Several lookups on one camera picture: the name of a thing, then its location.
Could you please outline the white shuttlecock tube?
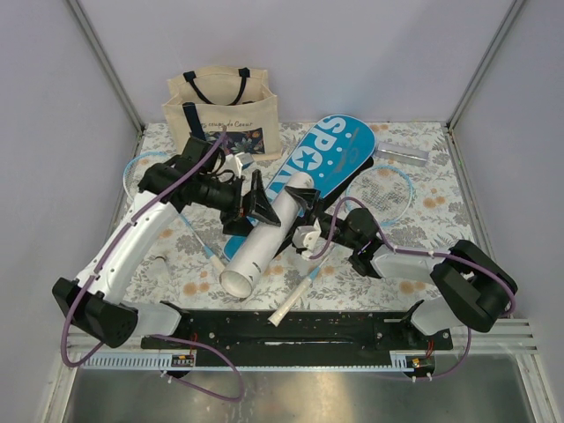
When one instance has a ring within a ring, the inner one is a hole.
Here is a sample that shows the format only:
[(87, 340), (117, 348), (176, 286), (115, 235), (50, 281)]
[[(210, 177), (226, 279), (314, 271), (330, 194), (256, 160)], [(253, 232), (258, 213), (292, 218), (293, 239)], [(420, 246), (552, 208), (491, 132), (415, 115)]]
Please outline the white shuttlecock tube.
[(219, 282), (227, 293), (239, 299), (248, 298), (277, 254), (301, 209), (299, 203), (287, 193), (286, 188), (313, 187), (313, 179), (304, 172), (290, 177), (273, 201), (273, 209), (278, 215), (280, 226), (258, 223), (220, 273)]

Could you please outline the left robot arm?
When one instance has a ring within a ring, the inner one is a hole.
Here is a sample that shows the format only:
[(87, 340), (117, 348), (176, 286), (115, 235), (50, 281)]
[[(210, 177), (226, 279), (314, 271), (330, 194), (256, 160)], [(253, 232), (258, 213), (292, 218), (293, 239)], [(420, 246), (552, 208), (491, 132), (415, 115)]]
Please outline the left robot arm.
[(228, 234), (243, 235), (255, 219), (280, 226), (263, 187), (252, 174), (243, 194), (243, 177), (235, 172), (219, 179), (226, 164), (221, 135), (213, 143), (190, 137), (182, 153), (151, 166), (138, 185), (130, 209), (98, 255), (73, 279), (59, 278), (52, 293), (65, 316), (64, 328), (75, 326), (103, 345), (116, 348), (132, 336), (160, 337), (171, 347), (185, 346), (191, 328), (178, 309), (160, 304), (126, 304), (123, 300), (137, 267), (160, 233), (191, 204), (217, 210)]

